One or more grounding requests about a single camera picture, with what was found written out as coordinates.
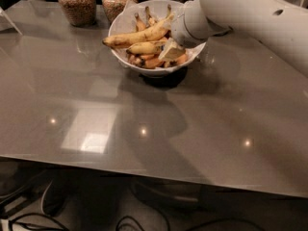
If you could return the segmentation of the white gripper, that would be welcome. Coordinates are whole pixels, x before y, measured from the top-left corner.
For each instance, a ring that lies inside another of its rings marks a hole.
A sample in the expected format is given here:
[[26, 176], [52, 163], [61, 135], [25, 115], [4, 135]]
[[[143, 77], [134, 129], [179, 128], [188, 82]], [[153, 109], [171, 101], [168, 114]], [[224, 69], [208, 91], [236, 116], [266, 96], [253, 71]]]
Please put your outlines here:
[[176, 12], [171, 25], [172, 38], [169, 38], [163, 46], [159, 59], [173, 62], [186, 52], [183, 46], [194, 48], [211, 36], [227, 33], [229, 28], [223, 26], [226, 20], [218, 19], [218, 17], [227, 16], [230, 9], [230, 0], [190, 0], [186, 2]]

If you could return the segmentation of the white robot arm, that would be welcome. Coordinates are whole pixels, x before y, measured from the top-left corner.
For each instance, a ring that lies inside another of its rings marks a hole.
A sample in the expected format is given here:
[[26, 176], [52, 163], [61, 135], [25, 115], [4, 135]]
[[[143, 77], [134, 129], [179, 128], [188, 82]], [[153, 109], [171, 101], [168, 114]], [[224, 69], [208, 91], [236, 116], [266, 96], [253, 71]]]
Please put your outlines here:
[[171, 22], [172, 37], [187, 48], [228, 30], [260, 41], [308, 76], [308, 11], [284, 0], [192, 0]]

